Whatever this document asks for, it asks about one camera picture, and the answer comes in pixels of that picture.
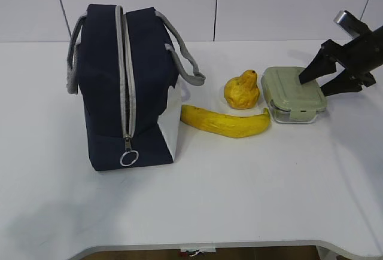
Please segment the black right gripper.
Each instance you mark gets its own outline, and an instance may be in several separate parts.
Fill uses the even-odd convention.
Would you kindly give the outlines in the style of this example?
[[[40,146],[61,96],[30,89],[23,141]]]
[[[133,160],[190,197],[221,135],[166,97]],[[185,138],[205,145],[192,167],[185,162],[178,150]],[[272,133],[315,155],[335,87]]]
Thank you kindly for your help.
[[[325,96],[357,93],[362,86],[376,84],[371,71],[382,65],[382,27],[339,45],[327,40],[312,62],[299,74],[301,84],[336,72],[335,63],[344,70],[321,86]]]

